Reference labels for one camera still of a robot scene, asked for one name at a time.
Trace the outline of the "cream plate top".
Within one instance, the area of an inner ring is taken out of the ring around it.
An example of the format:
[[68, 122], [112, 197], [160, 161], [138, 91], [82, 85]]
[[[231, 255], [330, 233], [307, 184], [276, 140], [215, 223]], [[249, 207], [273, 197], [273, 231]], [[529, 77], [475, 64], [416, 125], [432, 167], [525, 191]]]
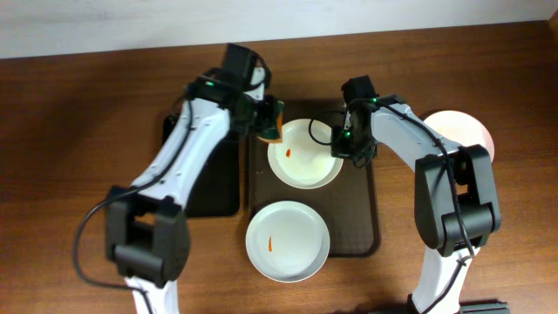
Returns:
[[333, 181], [344, 161], [331, 156], [330, 147], [309, 134], [310, 119], [294, 119], [282, 126], [282, 142], [269, 144], [269, 166], [283, 183], [299, 189], [320, 188]]

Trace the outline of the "pale grey plate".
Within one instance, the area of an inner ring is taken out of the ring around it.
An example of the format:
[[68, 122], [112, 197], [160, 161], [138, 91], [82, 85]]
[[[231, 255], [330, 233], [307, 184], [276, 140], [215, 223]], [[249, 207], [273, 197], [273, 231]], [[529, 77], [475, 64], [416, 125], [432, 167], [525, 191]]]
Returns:
[[298, 201], [277, 201], [250, 220], [245, 247], [262, 275], [280, 283], [297, 283], [324, 265], [330, 253], [330, 233], [313, 208]]

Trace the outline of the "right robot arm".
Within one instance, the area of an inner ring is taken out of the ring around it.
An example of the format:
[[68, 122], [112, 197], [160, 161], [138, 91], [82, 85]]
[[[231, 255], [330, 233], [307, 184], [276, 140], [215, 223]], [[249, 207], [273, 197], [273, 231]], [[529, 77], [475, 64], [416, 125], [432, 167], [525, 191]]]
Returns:
[[402, 313], [508, 313], [498, 300], [461, 304], [466, 274], [500, 229], [500, 205], [489, 152], [449, 140], [418, 118], [396, 94], [376, 93], [369, 76], [341, 87], [344, 122], [334, 126], [333, 156], [366, 166], [388, 146], [414, 173], [414, 221], [425, 244], [418, 285]]

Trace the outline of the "pinkish white plate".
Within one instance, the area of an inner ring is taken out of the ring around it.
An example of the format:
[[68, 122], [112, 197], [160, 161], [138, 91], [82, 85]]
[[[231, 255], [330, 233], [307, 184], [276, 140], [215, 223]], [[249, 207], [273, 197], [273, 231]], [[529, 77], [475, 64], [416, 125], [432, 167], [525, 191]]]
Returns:
[[494, 160], [495, 147], [493, 137], [488, 129], [472, 115], [460, 111], [445, 110], [433, 113], [425, 118], [425, 123], [462, 146], [482, 145]]

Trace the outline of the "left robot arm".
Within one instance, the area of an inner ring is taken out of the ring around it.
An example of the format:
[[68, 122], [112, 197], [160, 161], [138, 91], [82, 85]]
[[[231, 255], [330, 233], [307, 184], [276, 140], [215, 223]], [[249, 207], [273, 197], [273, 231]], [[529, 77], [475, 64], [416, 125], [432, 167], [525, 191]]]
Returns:
[[111, 188], [106, 255], [125, 278], [137, 312], [179, 310], [176, 281], [191, 246], [187, 202], [214, 149], [231, 132], [281, 139], [284, 104], [266, 95], [270, 80], [257, 52], [229, 44], [221, 66], [187, 86], [174, 128], [149, 167], [129, 188]]

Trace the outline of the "green and yellow sponge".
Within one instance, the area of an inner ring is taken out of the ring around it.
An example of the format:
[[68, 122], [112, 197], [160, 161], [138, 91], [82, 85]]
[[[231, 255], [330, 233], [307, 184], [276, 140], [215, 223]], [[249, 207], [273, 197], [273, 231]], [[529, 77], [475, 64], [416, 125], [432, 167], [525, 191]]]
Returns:
[[282, 116], [284, 103], [272, 99], [265, 102], [258, 111], [256, 136], [269, 144], [282, 142]]

